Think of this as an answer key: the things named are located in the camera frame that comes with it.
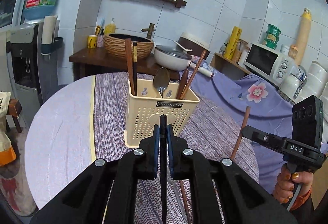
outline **wooden sink basin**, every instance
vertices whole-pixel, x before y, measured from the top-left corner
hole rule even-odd
[[[104,35],[104,48],[106,48],[109,54],[125,59],[124,39],[126,38],[131,38],[131,42],[137,42],[137,59],[145,58],[150,55],[154,47],[154,42],[152,40],[128,34],[112,33]]]

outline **hand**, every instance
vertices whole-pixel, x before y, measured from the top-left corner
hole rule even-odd
[[[303,196],[311,189],[313,182],[313,173],[302,171],[296,172],[292,175],[286,167],[282,166],[281,173],[277,177],[277,184],[274,187],[273,196],[280,203],[286,204],[289,198],[293,197],[292,190],[294,190],[294,183],[303,183],[299,196]]]

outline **round table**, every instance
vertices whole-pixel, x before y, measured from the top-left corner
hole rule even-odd
[[[25,166],[31,193],[40,209],[95,157],[111,161],[131,150],[125,147],[123,139],[127,79],[125,72],[82,78],[55,93],[35,115],[25,144]],[[210,100],[202,97],[200,100],[180,136],[187,140],[190,148],[206,158],[220,160],[230,156],[240,126]],[[255,181],[259,181],[257,161],[248,140],[242,140],[235,161]],[[151,203],[157,203],[160,208],[159,176],[154,181],[140,182],[135,219],[136,223],[146,223],[143,207],[147,205],[142,204],[145,199],[140,197],[143,191],[152,188],[152,196],[159,199]],[[175,215],[179,214],[178,210],[172,214],[169,212],[173,210],[170,203],[174,206],[174,202],[178,207],[168,195],[168,223],[183,223]],[[152,223],[160,221],[154,216]]]

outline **beige utensil holder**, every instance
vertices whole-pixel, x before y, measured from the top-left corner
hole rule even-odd
[[[126,114],[124,142],[126,147],[138,148],[142,139],[153,135],[154,125],[159,125],[159,116],[167,115],[167,123],[173,125],[174,135],[178,136],[190,115],[199,103],[199,98],[189,88],[185,100],[174,99],[179,84],[170,83],[161,98],[154,88],[153,81],[137,79],[137,94],[129,94]]]

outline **plastic bag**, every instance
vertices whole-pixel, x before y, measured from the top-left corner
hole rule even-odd
[[[0,91],[0,166],[6,165],[16,159],[16,154],[11,145],[6,130],[6,115],[11,93]]]

